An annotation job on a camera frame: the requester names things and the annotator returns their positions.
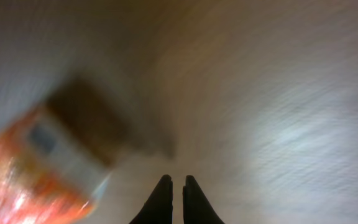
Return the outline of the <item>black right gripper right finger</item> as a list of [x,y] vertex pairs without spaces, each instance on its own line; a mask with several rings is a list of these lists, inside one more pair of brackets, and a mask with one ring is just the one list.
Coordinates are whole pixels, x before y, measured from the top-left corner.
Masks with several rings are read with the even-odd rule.
[[183,186],[184,224],[224,224],[192,175]]

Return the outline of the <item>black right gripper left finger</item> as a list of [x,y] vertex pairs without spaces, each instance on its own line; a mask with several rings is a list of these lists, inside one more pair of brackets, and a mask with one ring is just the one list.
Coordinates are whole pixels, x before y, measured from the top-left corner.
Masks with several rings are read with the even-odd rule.
[[163,175],[130,224],[172,224],[173,182]]

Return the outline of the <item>orange tissue pack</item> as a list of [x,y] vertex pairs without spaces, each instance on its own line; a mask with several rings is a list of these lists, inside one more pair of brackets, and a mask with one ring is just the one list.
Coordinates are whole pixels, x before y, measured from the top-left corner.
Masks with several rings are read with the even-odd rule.
[[77,222],[95,210],[109,178],[43,106],[0,132],[0,224]]

